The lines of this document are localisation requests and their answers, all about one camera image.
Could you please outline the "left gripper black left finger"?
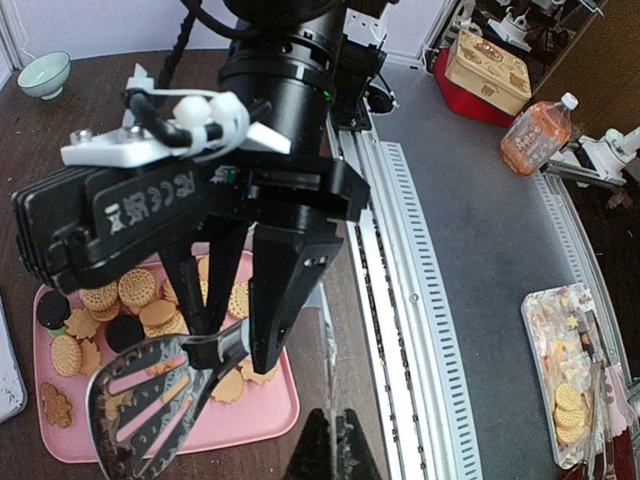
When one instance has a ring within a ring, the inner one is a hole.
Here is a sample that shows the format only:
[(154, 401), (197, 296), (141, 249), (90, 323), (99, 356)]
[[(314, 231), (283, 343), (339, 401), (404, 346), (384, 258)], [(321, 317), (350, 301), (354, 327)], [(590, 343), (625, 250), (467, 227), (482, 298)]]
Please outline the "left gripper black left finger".
[(329, 422), (313, 409), (305, 422), (284, 474), (284, 480), (330, 480), (332, 474)]

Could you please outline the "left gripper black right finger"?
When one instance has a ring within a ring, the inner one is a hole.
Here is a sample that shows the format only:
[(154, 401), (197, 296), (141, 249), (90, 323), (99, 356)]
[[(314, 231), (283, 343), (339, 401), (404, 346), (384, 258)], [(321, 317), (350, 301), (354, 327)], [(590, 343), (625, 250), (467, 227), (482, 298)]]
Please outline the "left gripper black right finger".
[(341, 480), (381, 480), (374, 456), (353, 409), (337, 416), (335, 478)]

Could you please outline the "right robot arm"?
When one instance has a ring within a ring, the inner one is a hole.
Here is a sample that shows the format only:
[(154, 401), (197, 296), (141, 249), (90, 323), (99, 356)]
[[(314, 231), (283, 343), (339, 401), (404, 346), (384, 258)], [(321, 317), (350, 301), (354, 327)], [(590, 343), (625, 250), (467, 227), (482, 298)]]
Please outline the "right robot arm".
[(246, 238), (253, 241), (248, 351), (256, 371), (271, 370), (304, 302), (342, 246), (340, 220), (358, 221), (370, 196), (347, 164), (319, 153), (328, 113), (345, 118), (361, 103), (385, 54), (348, 40), (347, 1), (231, 1), (237, 24), (214, 19), (198, 1), (159, 74), (171, 83), (195, 23), (230, 40), (218, 75), (222, 91), (248, 108), (268, 103), (260, 121), (291, 143), (286, 156), (238, 149), (221, 160), (226, 179), (207, 201), (201, 238), (210, 245), (208, 319), (195, 334), (216, 332), (231, 275)]

